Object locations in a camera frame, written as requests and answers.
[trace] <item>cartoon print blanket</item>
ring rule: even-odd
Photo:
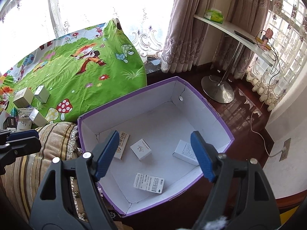
[[[143,62],[117,19],[52,40],[0,77],[0,105],[17,91],[45,85],[47,103],[33,98],[48,122],[76,122],[98,106],[146,86]]]

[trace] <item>green tissue package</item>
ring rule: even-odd
[[[206,10],[204,18],[207,18],[210,21],[214,21],[214,22],[218,22],[218,23],[223,23],[223,20],[224,20],[222,12],[215,9],[215,8]]]

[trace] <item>purple cardboard box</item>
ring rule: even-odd
[[[180,140],[190,143],[191,133],[199,131],[218,152],[225,152],[234,140],[208,101],[179,77],[141,88],[80,116],[78,128],[83,151],[92,151],[111,130],[130,134],[122,159],[113,158],[99,181],[104,196],[124,217],[179,196],[203,175],[199,166],[172,155]],[[140,139],[152,150],[142,161],[130,149]],[[138,172],[164,178],[162,194],[134,188]]]

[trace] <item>round metal base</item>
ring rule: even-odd
[[[201,87],[204,92],[213,100],[219,103],[230,103],[234,99],[234,92],[231,86],[226,82],[219,85],[221,78],[210,75],[201,80]]]

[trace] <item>white shelf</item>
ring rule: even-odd
[[[235,38],[237,41],[241,42],[243,45],[245,45],[246,47],[248,47],[250,50],[252,50],[255,54],[257,54],[261,59],[263,59],[270,67],[272,67],[274,65],[274,61],[267,55],[265,54],[256,44],[256,39],[254,36],[252,36],[251,34],[247,33],[246,31],[244,31],[243,29],[237,27],[236,25],[224,21],[223,23],[217,23],[217,22],[213,22],[208,20],[207,18],[204,18],[202,15],[194,15],[194,18],[199,19],[213,27],[218,28],[219,30],[223,31],[226,34],[229,34],[231,37]],[[243,39],[242,37],[236,35],[234,33],[234,31],[237,31],[243,35],[245,35],[246,37],[250,38],[251,40],[253,40],[255,42],[255,44],[250,43],[249,41]]]

